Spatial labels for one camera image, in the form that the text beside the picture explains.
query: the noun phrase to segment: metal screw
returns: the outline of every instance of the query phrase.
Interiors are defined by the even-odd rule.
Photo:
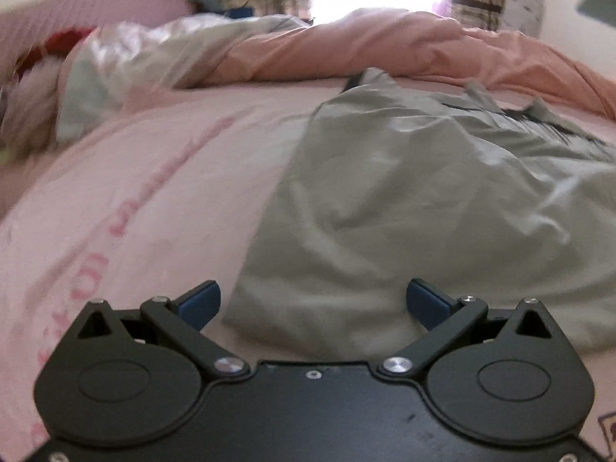
[[[244,370],[246,364],[239,358],[233,356],[227,356],[226,358],[220,358],[214,362],[214,367],[221,373],[227,375],[235,375],[236,373]]]
[[[310,370],[309,372],[306,372],[306,376],[310,380],[315,380],[321,378],[323,374],[319,372],[319,370]]]
[[[49,455],[49,462],[70,462],[69,457],[67,457],[62,452],[53,452],[53,454]]]
[[[413,362],[408,358],[393,356],[383,361],[383,368],[391,373],[406,373],[413,367]]]

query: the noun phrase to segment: circular cover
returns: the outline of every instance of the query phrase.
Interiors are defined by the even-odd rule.
[[[437,411],[460,432],[496,444],[547,442],[581,426],[593,400],[584,376],[533,363],[524,351],[481,344],[441,358],[426,380]]]
[[[100,447],[145,442],[165,434],[198,398],[199,372],[175,351],[134,344],[90,354],[104,358],[80,356],[74,369],[45,370],[37,382],[36,405],[54,435]]]

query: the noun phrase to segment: pink duvet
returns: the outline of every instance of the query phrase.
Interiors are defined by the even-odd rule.
[[[346,77],[368,67],[390,76],[538,95],[616,119],[616,82],[519,32],[465,29],[425,12],[367,10],[341,21],[233,44],[202,83]]]
[[[135,92],[119,116],[66,150],[8,213],[0,223],[0,455],[7,462],[46,439],[33,381],[85,301],[138,307],[213,278],[226,304],[306,116],[342,84]],[[498,98],[524,102],[511,93]],[[591,132],[616,133],[616,124],[565,111]],[[246,342],[218,320],[206,333],[252,361],[302,358]],[[616,356],[586,362],[599,395],[584,435],[607,455]]]

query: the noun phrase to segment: red fabric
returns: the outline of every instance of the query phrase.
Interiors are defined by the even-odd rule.
[[[47,55],[65,59],[75,48],[75,45],[95,29],[95,27],[75,27],[54,33],[47,41],[19,57],[15,70],[16,75],[21,79],[26,71],[32,69],[36,63]]]

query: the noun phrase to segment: bed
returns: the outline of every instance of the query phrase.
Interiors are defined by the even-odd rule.
[[[1,174],[16,189],[0,223],[0,437],[8,440],[0,453],[6,462],[46,438],[33,381],[85,301],[96,296],[114,308],[133,308],[216,279],[226,311],[306,120],[351,74],[377,66],[400,77],[403,89],[452,95],[478,79],[500,106],[524,107],[540,95],[586,134],[616,142],[616,84],[516,33],[464,30],[450,19],[399,11],[359,12],[312,29],[289,18],[182,22],[154,34],[119,25],[90,36],[72,58],[63,95],[81,92],[84,78],[95,79],[104,93],[88,100],[85,113],[78,109],[83,97],[65,101],[58,130],[77,140]],[[127,33],[140,44],[141,64],[161,64],[161,57],[171,63],[135,68],[136,55],[125,54],[133,50],[127,40],[111,60],[94,53]],[[127,77],[137,80],[127,84]],[[90,126],[75,135],[84,116]],[[205,334],[252,363],[315,358],[259,342],[221,318]],[[613,455],[614,346],[578,347],[597,391],[583,435]]]

